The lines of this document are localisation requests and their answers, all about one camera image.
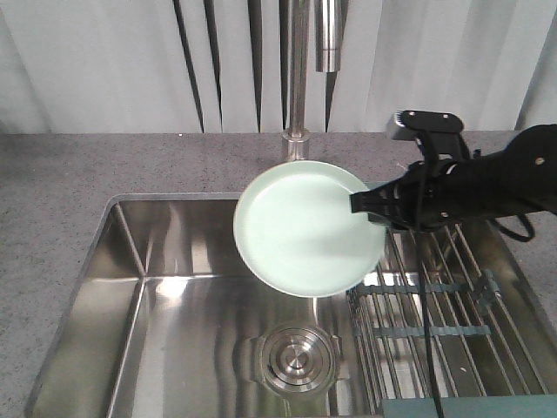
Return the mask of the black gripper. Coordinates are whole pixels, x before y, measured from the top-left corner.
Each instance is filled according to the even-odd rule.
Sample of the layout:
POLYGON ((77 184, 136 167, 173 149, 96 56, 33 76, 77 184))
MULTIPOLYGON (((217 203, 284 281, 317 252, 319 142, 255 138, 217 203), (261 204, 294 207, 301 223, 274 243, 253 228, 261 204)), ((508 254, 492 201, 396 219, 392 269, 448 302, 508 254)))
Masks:
POLYGON ((421 199, 419 229, 430 231, 461 221, 447 200, 442 180, 457 165, 443 159, 427 173, 424 162, 413 163, 406 173, 390 183, 350 195, 352 213, 368 212, 370 222, 391 229, 416 229, 416 211, 421 199), (380 214, 391 214, 392 220, 380 214))

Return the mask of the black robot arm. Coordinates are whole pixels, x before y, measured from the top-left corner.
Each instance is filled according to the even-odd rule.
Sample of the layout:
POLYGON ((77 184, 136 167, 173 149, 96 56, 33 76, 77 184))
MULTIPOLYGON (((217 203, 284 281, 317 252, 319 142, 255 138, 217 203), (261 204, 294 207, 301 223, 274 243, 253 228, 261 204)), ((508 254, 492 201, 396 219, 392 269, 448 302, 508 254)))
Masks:
POLYGON ((556 210, 556 127, 536 125, 483 157, 416 162, 383 186, 351 197, 353 212, 390 226, 432 231, 469 219, 556 210))

